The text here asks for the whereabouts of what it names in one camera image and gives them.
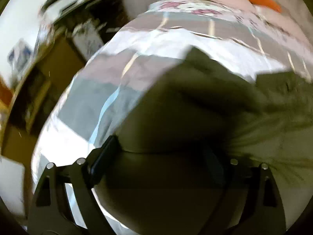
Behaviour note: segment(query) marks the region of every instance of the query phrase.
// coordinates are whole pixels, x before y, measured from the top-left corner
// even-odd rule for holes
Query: metal bolt
[[[54,163],[48,163],[48,164],[46,165],[47,169],[52,169],[53,166],[54,166]]]
[[[261,168],[262,168],[262,169],[268,169],[269,167],[268,167],[267,164],[261,164]]]
[[[238,160],[237,159],[231,159],[230,160],[230,164],[231,165],[237,165],[238,164]]]
[[[85,158],[79,158],[79,159],[77,159],[77,164],[79,164],[79,165],[82,165],[82,164],[84,164],[85,163],[85,161],[86,161],[86,159]]]

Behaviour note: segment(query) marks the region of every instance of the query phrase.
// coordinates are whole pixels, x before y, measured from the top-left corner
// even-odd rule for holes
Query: bed
[[[305,35],[264,20],[247,0],[156,2],[100,48],[61,96],[33,153],[33,189],[47,163],[72,164],[100,147],[191,46],[249,82],[264,72],[293,70],[307,81],[313,75],[313,47]],[[313,177],[312,169],[300,172]],[[279,175],[275,178],[290,227],[311,199],[313,183],[308,179],[306,186],[292,187]],[[71,186],[66,189],[74,219],[85,227]],[[100,207],[117,234],[136,234]]]

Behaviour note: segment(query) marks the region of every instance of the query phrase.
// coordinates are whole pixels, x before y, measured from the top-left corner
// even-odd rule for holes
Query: wooden furniture
[[[0,130],[0,155],[25,167],[24,205],[27,214],[31,200],[31,158],[40,131],[73,76],[86,61],[74,46],[71,33],[75,26],[92,19],[102,25],[99,34],[109,41],[128,22],[122,0],[85,0],[65,9],[54,22],[50,45],[39,43],[37,59],[15,89],[7,120]]]
[[[31,157],[40,130],[73,76],[85,65],[65,31],[38,55],[15,89],[0,133],[3,156],[25,167],[24,202],[31,198]]]

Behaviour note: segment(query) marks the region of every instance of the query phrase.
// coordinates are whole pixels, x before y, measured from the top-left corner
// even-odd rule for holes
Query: black plastic part
[[[29,233],[115,235],[91,191],[99,183],[110,163],[121,151],[116,136],[94,149],[85,162],[45,169],[38,183],[30,215]],[[268,169],[229,165],[227,187],[220,202],[198,235],[281,235],[286,232],[280,194]],[[72,183],[76,201],[87,229],[75,224],[64,183]],[[237,226],[226,230],[236,210],[242,191],[248,190],[245,208]]]
[[[90,234],[116,235],[110,224],[102,214],[88,183],[87,162],[71,165],[69,174],[74,189],[75,198]]]
[[[102,147],[100,147],[98,150],[98,152],[100,152],[98,157],[92,162],[92,165],[90,166],[89,184],[91,187],[100,183],[100,180],[105,174],[107,168],[120,151],[121,146],[118,142],[117,136],[109,136]]]
[[[252,169],[244,211],[232,235],[286,233],[283,203],[270,168]]]
[[[58,172],[68,166],[45,168],[38,182],[28,219],[28,232],[31,235],[49,234],[88,234],[87,230],[76,225],[69,207],[65,184]]]

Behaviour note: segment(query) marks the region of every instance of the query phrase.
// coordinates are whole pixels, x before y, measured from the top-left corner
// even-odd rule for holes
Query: dark green cloth
[[[162,75],[116,131],[124,149],[97,187],[139,234],[197,234],[220,197],[197,147],[267,163],[289,227],[313,193],[313,87],[293,72],[255,84],[200,50]]]

